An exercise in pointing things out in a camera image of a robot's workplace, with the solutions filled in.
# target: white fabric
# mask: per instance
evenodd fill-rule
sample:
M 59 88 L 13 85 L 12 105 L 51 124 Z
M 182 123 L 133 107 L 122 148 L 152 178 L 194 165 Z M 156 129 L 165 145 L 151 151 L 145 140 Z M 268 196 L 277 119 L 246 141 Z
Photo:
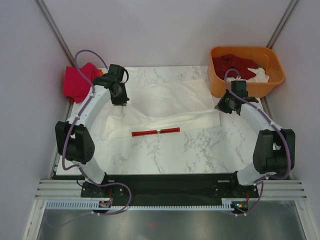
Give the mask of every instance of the white fabric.
M 263 68 L 259 67 L 257 69 L 249 68 L 248 70 L 255 73 L 256 76 L 246 80 L 248 83 L 267 83 L 269 81 L 269 76 L 266 75 L 266 72 Z M 234 77 L 228 77 L 228 82 L 236 80 Z
M 180 128 L 181 131 L 219 127 L 220 115 L 214 109 L 206 79 L 183 82 L 147 84 L 127 87 L 127 106 L 108 102 L 101 139 L 131 137 L 132 132 Z

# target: orange basket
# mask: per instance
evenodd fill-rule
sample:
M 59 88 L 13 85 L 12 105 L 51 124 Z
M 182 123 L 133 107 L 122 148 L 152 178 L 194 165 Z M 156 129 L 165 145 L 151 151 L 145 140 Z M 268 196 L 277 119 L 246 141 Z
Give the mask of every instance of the orange basket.
M 208 66 L 208 79 L 210 91 L 216 98 L 221 98 L 226 92 L 225 81 L 219 78 L 215 72 L 212 58 L 219 58 L 226 54 L 233 54 L 240 58 L 255 61 L 269 76 L 268 82 L 247 82 L 246 87 L 250 97 L 262 98 L 285 80 L 284 70 L 274 51 L 263 46 L 217 46 L 210 52 Z

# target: white wall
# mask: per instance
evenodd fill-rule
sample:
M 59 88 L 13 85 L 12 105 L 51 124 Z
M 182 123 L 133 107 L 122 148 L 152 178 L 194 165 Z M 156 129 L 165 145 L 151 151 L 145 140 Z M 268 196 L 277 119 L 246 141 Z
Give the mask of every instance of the white wall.
M 303 0 L 274 50 L 286 81 L 268 100 L 277 123 L 296 134 L 296 176 L 302 180 L 320 226 L 320 1 Z
M 68 62 L 33 0 L 1 0 L 0 29 L 0 240 L 20 240 L 66 111 Z
M 266 46 L 290 0 L 44 2 L 73 54 L 91 49 L 107 64 L 145 67 L 207 65 L 217 45 Z M 101 66 L 83 55 L 81 64 Z

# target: white marble surface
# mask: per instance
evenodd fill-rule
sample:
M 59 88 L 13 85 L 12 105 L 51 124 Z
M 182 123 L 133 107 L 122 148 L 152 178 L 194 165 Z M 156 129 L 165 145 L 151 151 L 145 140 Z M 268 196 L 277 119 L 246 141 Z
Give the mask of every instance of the white marble surface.
M 208 78 L 206 66 L 137 67 L 137 71 L 147 84 Z M 98 115 L 90 131 L 94 156 L 107 174 L 234 172 L 252 162 L 257 136 L 236 113 L 220 113 L 220 118 L 221 126 L 215 128 L 101 140 L 103 118 Z M 59 161 L 56 174 L 80 173 L 75 168 L 64 171 Z

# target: dark red cloth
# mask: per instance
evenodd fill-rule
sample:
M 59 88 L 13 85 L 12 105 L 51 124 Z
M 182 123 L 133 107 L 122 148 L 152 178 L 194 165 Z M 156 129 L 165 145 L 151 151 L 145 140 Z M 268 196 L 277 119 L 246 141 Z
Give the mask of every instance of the dark red cloth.
M 257 69 L 258 64 L 250 59 L 238 57 L 233 54 L 227 54 L 221 57 L 213 57 L 212 60 L 215 73 L 221 79 L 225 79 L 225 74 L 229 69 L 237 69 L 241 78 L 244 80 L 248 80 L 256 76 L 256 74 L 248 70 L 248 68 Z M 227 77 L 236 78 L 237 76 L 236 72 L 231 71 L 228 73 Z
M 91 62 L 80 68 L 81 72 L 92 82 L 100 76 L 99 69 Z M 85 100 L 90 90 L 90 84 L 80 75 L 75 67 L 65 68 L 63 94 L 74 100 L 77 104 Z

